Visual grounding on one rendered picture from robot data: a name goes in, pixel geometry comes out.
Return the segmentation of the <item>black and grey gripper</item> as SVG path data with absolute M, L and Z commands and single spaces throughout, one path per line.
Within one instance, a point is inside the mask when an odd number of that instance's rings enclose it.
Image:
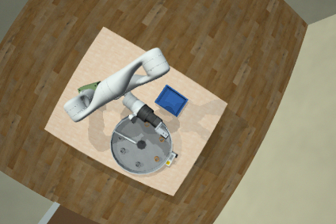
M 155 125 L 156 132 L 161 135 L 164 139 L 168 138 L 168 134 L 161 129 L 162 127 L 162 119 L 154 114 L 154 110 L 147 106 L 147 104 L 143 103 L 141 100 L 135 100 L 130 106 L 130 110 L 133 114 L 131 114 L 128 118 L 132 123 L 135 123 L 138 117 L 146 123 L 147 121 L 151 124 Z M 160 126 L 161 125 L 161 126 Z

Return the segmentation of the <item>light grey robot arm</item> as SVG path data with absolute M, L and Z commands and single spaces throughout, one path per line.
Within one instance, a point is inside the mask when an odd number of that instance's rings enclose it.
M 134 74 L 141 65 L 149 76 Z M 101 106 L 122 96 L 124 96 L 123 105 L 130 110 L 132 103 L 138 99 L 131 91 L 162 77 L 169 71 L 170 66 L 161 50 L 158 47 L 153 48 L 100 82 L 95 92 L 93 89 L 84 89 L 80 92 L 81 96 L 73 97 L 63 108 L 76 123 L 85 119 Z

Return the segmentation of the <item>blue rectangular crate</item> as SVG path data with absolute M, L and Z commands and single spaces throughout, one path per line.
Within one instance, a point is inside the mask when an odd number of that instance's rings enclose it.
M 168 85 L 165 85 L 162 92 L 156 98 L 155 103 L 165 110 L 178 117 L 188 99 Z

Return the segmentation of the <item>grey round turning table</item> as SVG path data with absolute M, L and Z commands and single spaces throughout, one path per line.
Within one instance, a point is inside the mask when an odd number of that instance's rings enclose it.
M 162 124 L 165 127 L 162 125 L 161 129 L 169 136 L 163 142 L 159 141 L 162 136 L 155 131 L 153 126 L 145 127 L 144 124 L 149 125 L 139 118 L 135 123 L 132 123 L 129 118 L 122 119 L 114 128 L 110 139 L 110 151 L 115 162 L 123 170 L 138 175 L 153 173 L 164 165 L 170 166 L 174 157 L 178 156 L 172 151 L 173 141 L 164 123 Z M 120 139 L 123 136 L 122 140 L 118 139 L 119 135 L 121 135 Z M 120 152 L 121 148 L 125 148 L 123 154 Z M 158 156 L 159 161 L 155 161 L 158 160 L 155 156 Z M 139 168 L 136 168 L 135 165 L 139 165 L 136 162 L 140 163 Z

